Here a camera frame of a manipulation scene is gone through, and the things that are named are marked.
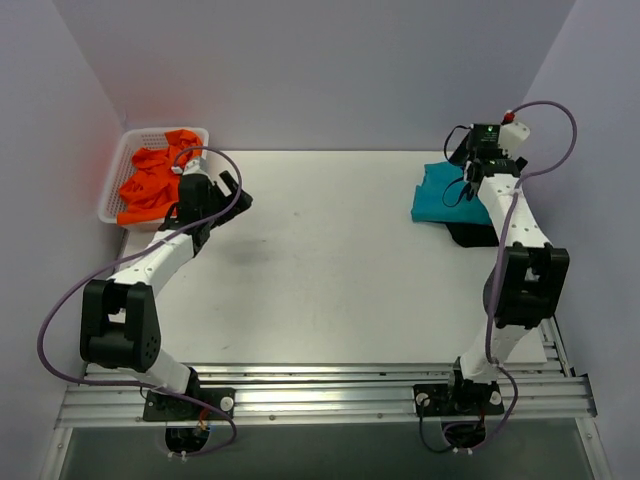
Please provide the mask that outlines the teal t-shirt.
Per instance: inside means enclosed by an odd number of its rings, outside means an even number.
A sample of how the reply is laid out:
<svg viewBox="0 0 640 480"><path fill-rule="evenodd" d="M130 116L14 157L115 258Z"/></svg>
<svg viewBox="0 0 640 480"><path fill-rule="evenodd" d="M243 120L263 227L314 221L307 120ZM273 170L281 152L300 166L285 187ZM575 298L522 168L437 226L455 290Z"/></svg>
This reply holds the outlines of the teal t-shirt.
<svg viewBox="0 0 640 480"><path fill-rule="evenodd" d="M414 192L412 221L491 225L488 212L478 198L457 202L465 186L461 177L462 171L448 162L425 164L422 183Z"/></svg>

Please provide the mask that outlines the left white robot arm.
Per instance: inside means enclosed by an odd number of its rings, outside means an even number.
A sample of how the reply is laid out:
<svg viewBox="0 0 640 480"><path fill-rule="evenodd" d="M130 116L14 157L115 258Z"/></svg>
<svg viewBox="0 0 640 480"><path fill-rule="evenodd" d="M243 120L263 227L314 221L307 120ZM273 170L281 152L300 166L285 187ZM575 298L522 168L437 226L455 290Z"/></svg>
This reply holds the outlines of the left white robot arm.
<svg viewBox="0 0 640 480"><path fill-rule="evenodd" d="M147 248L126 268L83 290L81 358L167 391L166 408L179 419L200 411L202 395L195 371L162 348L156 295L200 253L212 229L251 207L252 197L229 172L219 178L228 193L201 169L183 175L178 201Z"/></svg>

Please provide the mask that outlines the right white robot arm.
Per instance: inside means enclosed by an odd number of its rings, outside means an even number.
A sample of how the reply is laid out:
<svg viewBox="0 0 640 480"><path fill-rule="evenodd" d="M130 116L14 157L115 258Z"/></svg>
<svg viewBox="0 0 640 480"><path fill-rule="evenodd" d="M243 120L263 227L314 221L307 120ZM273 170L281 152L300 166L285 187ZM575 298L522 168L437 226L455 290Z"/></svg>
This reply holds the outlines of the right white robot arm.
<svg viewBox="0 0 640 480"><path fill-rule="evenodd" d="M490 396L499 369L518 343L557 308L569 267L566 249L552 245L525 198L523 159L512 153L530 130L517 122L472 124L450 158L463 171L463 194L485 207L498 250L484 287L487 323L455 366L444 400L455 412Z"/></svg>

